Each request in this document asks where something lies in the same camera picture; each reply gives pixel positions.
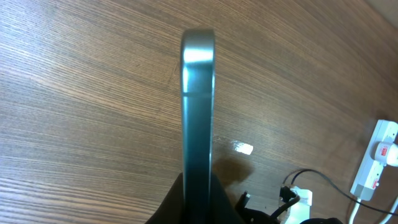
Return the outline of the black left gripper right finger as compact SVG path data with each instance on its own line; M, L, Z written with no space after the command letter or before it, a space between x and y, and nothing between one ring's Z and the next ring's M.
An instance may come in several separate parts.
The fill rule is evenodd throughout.
M210 217L213 224L242 224L244 221L232 206L215 174L211 175Z

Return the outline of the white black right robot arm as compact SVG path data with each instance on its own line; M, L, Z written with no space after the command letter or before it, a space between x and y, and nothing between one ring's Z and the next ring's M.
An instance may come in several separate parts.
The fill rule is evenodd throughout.
M283 220L279 220L279 217L288 210L291 210L294 205L298 205L300 196L288 188L280 190L280 199L282 205L274 211L271 215L268 215L259 210L253 210L246 208L246 204L249 202L250 195L245 191L239 198L235 205L235 210L239 216L244 220L245 223L263 223L263 224L281 224L281 223L299 223L299 224L342 224L337 218L308 218L309 214L306 211L290 211L287 217Z

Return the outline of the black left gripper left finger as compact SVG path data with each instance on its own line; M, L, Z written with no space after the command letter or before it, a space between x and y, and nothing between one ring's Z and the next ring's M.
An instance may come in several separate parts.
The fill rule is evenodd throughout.
M146 224L181 224L183 218L183 174L180 173L156 212Z

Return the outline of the teal Galaxy smartphone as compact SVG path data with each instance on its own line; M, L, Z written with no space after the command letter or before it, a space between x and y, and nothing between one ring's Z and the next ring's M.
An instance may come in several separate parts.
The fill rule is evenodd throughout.
M180 48L185 223L208 223L215 98L215 33L189 29Z

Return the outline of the white power strip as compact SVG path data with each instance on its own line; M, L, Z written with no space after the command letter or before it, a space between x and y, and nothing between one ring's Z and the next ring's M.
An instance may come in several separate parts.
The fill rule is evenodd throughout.
M374 155L379 142L393 142L397 139L397 123L379 119L374 128L363 160L354 178L350 193L361 200L370 201L386 164L375 160Z

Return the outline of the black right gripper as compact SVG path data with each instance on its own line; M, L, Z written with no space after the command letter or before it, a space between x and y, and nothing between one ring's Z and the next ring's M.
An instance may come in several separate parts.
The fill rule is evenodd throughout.
M246 224L280 224L280 221L272 220L268 214L262 211L246 208L250 196L245 191L235 205L235 210Z

